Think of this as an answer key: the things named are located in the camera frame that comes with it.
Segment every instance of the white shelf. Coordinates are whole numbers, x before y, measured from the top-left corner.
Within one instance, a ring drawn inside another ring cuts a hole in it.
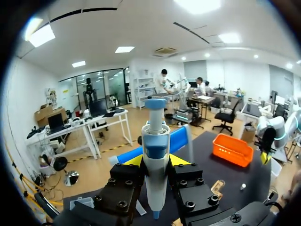
[[[134,79],[135,83],[135,99],[137,106],[141,109],[144,107],[144,101],[147,99],[147,97],[151,94],[155,93],[155,82],[154,78],[152,77],[145,77],[145,78],[136,78]]]
[[[146,86],[146,87],[136,88],[136,89],[143,90],[143,89],[155,89],[155,88],[156,88],[155,86]]]

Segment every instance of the black and yellow tape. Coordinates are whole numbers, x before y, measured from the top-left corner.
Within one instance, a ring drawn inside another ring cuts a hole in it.
[[[121,148],[121,147],[124,147],[124,146],[127,146],[129,145],[130,143],[125,143],[125,144],[122,144],[122,145],[119,145],[117,147],[113,147],[113,148],[110,148],[110,149],[107,149],[107,150],[103,150],[103,151],[100,151],[101,153],[105,153],[105,152],[109,152],[109,151],[112,151],[112,150],[116,150],[118,148]],[[93,156],[90,155],[90,156],[86,156],[86,157],[82,157],[82,158],[79,158],[79,159],[74,159],[72,161],[69,161],[68,163],[71,163],[71,162],[76,162],[76,161],[79,161],[79,160],[83,160],[83,159],[88,159],[88,158],[92,158]]]

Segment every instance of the white desk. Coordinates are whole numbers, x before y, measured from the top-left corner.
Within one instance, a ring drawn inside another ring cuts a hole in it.
[[[99,151],[99,148],[98,148],[98,144],[97,144],[96,138],[95,138],[95,136],[93,134],[93,132],[96,131],[96,130],[103,129],[105,127],[109,127],[109,126],[112,126],[112,125],[120,123],[121,124],[121,129],[122,129],[123,137],[127,140],[127,142],[131,146],[133,146],[131,132],[130,132],[130,128],[129,128],[128,120],[127,120],[127,113],[128,113],[128,110],[125,110],[124,112],[121,112],[121,113],[115,113],[112,117],[98,116],[98,117],[95,117],[95,118],[93,118],[91,120],[88,120],[86,122],[87,127],[89,129],[90,137],[92,138],[92,142],[93,142],[93,144],[95,146],[95,149],[96,149],[96,152],[97,152],[97,154],[99,155],[100,158],[101,158],[101,155],[100,155],[100,151]],[[117,121],[110,122],[110,123],[107,123],[105,125],[97,127],[97,124],[96,124],[97,122],[100,122],[100,121],[103,121],[103,120],[107,120],[107,119],[116,119],[116,118],[117,118]],[[122,124],[122,122],[124,122],[124,121],[127,124],[127,132],[128,132],[128,136],[129,137],[127,137],[125,135],[125,133],[124,133],[124,128],[123,128],[123,124]]]
[[[50,134],[50,135],[47,135],[46,129],[45,129],[41,133],[37,133],[37,134],[33,135],[31,138],[26,139],[25,144],[26,144],[27,148],[29,149],[30,156],[32,157],[32,161],[33,162],[39,162],[38,157],[40,156],[41,153],[37,152],[36,150],[38,150],[41,145],[45,145],[46,140],[50,140],[50,139],[53,139],[53,138],[56,138],[56,137],[60,137],[60,136],[63,136],[65,134],[75,132],[79,129],[83,130],[86,141],[87,141],[87,144],[83,145],[81,147],[73,148],[69,151],[62,152],[60,154],[55,154],[55,155],[53,155],[53,157],[60,157],[60,156],[64,156],[64,155],[68,155],[68,154],[77,152],[77,151],[85,149],[85,148],[89,148],[92,155],[93,155],[93,157],[94,157],[94,159],[97,159],[96,148],[94,147],[94,143],[92,141],[92,138],[90,136],[90,133],[88,131],[86,123],[83,123],[83,124],[77,125],[75,127],[71,126],[67,129],[63,129],[63,130],[61,130],[57,133],[53,133],[53,134]]]

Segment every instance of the person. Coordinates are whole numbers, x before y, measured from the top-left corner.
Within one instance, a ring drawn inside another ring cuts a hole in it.
[[[170,91],[167,88],[167,81],[170,82],[172,85],[174,85],[174,83],[172,81],[170,81],[167,77],[167,70],[163,69],[161,71],[161,75],[156,80],[157,93],[172,93],[172,91]]]
[[[212,92],[211,87],[209,86],[208,81],[205,82],[205,92],[206,92],[206,96],[213,97],[213,92]]]
[[[202,95],[206,95],[205,83],[203,82],[203,78],[198,77],[196,82],[197,82],[198,89],[201,89]]]
[[[301,169],[298,170],[294,176],[291,183],[291,188],[288,190],[286,194],[284,194],[281,198],[286,203],[290,202],[294,197],[295,193],[301,188]]]

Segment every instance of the orange basket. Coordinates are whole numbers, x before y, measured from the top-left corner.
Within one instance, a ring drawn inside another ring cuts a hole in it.
[[[213,141],[213,154],[234,164],[246,167],[252,162],[253,148],[237,138],[219,134]]]

